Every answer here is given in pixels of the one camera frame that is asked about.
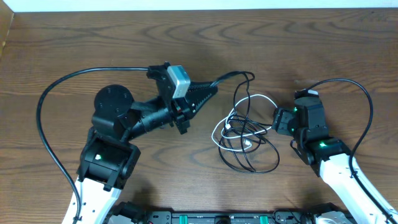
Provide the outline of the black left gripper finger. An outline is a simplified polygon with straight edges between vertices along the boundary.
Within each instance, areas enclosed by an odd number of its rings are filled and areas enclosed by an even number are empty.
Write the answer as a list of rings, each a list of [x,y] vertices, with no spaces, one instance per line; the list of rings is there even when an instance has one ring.
[[[213,85],[213,82],[191,82],[188,88],[188,92],[194,91],[204,91],[205,93],[208,92],[218,92],[218,87]]]
[[[203,107],[203,105],[218,92],[217,88],[197,88],[188,90],[186,94],[186,101],[188,103],[189,111],[186,113],[187,117],[194,117],[196,113]]]

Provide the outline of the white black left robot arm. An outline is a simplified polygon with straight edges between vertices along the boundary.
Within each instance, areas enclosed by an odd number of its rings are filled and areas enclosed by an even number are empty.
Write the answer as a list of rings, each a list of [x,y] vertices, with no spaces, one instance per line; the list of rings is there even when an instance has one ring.
[[[169,83],[160,82],[157,87],[159,95],[147,102],[134,100],[121,85],[106,86],[97,93],[93,125],[80,155],[77,192],[64,223],[103,223],[141,155],[131,140],[165,124],[185,134],[190,120],[218,91],[213,82],[193,82],[182,95],[176,95]]]

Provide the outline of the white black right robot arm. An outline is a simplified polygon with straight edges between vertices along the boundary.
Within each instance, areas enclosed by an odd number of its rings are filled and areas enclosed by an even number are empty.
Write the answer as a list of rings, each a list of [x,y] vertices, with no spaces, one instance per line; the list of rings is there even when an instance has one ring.
[[[370,183],[358,163],[349,165],[349,147],[329,135],[318,96],[296,98],[292,110],[277,108],[272,129],[294,138],[294,151],[335,191],[357,223],[397,223],[397,211]]]

